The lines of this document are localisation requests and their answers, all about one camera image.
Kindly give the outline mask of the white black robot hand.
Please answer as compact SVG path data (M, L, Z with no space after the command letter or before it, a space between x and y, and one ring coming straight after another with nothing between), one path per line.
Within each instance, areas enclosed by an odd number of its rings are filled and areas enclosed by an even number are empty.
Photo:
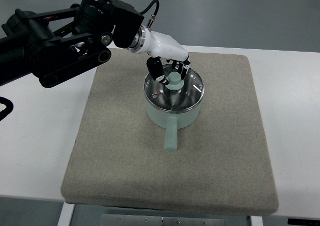
M171 36L152 31L146 26L140 26L127 50L135 54L147 53L150 58L146 64L152 79L164 85L170 81L165 76L161 59L172 61L174 67L178 66L181 79L184 79L190 67L189 54L182 45Z

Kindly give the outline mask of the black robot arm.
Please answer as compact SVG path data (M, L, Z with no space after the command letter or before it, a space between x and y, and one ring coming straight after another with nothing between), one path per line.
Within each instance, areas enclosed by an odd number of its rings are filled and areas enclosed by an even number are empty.
M34 13L16 9L2 25L0 83L33 74L51 88L111 58L108 46L133 47L144 12L120 0L82 0L69 9Z

